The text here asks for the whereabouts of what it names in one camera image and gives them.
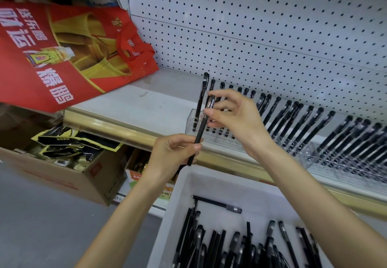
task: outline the small cardboard box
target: small cardboard box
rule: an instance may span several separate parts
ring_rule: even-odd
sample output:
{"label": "small cardboard box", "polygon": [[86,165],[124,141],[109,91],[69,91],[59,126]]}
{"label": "small cardboard box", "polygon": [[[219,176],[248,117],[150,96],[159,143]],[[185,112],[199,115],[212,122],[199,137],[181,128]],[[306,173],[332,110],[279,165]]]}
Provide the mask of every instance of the small cardboard box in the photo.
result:
{"label": "small cardboard box", "polygon": [[[132,189],[134,187],[134,185],[137,183],[137,181],[142,176],[142,173],[136,172],[133,169],[134,169],[136,160],[144,152],[146,152],[146,151],[135,148],[133,150],[132,155],[130,156],[130,158],[128,160],[128,163],[126,164],[125,171],[126,171],[126,174],[128,176],[128,182],[129,182],[130,189]],[[174,187],[175,187],[175,183],[173,181],[169,181],[168,183],[166,183],[165,187],[164,187],[164,191],[162,192],[162,194],[159,198],[169,201],[169,199],[171,198],[172,191],[173,191]]]}
{"label": "small cardboard box", "polygon": [[28,123],[0,131],[0,160],[33,181],[109,206],[125,180],[121,160],[127,146],[117,152],[104,150],[83,172],[13,151],[26,148],[30,138],[45,129]]}

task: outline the white perforated panel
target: white perforated panel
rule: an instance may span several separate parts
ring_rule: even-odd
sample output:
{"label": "white perforated panel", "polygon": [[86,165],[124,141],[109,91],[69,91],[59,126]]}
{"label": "white perforated panel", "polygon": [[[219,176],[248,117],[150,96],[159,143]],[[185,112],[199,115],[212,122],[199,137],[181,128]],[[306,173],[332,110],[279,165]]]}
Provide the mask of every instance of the white perforated panel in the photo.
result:
{"label": "white perforated panel", "polygon": [[129,0],[159,66],[383,122],[386,0]]}

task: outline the person's right hand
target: person's right hand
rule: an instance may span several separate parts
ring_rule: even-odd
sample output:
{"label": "person's right hand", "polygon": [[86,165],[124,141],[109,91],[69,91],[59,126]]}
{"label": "person's right hand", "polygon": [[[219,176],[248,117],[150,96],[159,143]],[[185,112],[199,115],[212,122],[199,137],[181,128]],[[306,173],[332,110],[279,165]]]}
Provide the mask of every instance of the person's right hand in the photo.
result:
{"label": "person's right hand", "polygon": [[210,91],[208,94],[227,98],[215,103],[213,109],[204,109],[204,113],[209,116],[209,127],[229,128],[251,157],[254,156],[253,149],[257,144],[273,143],[252,99],[232,89]]}

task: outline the bag handle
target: bag handle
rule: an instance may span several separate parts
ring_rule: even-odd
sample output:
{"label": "bag handle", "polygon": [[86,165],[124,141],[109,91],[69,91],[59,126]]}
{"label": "bag handle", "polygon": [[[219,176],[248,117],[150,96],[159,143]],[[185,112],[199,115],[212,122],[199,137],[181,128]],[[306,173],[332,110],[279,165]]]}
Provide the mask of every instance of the bag handle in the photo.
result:
{"label": "bag handle", "polygon": [[[150,44],[139,43],[134,47],[129,44],[126,39],[130,39],[133,36],[137,35],[137,27],[132,21],[123,26],[120,32],[118,32],[116,37],[116,49],[121,58],[130,66],[143,66],[146,62],[153,57],[154,50]],[[128,50],[132,54],[140,53],[138,56],[128,57],[123,50]]]}

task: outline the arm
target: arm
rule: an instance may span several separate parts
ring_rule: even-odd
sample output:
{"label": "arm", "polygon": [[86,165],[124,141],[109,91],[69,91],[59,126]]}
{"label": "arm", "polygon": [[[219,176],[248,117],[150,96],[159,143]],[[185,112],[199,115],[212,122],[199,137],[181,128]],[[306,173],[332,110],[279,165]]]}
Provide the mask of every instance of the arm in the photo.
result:
{"label": "arm", "polygon": [[162,193],[165,184],[184,161],[186,163],[191,155],[197,155],[202,148],[201,144],[194,142],[195,136],[185,134],[156,140],[142,177],[114,211],[75,267],[123,266],[145,216]]}
{"label": "arm", "polygon": [[[254,102],[233,90],[205,109],[210,127],[228,127],[246,152],[269,173],[335,267],[385,267],[387,241],[357,218],[270,138]],[[220,111],[227,108],[232,112]]]}

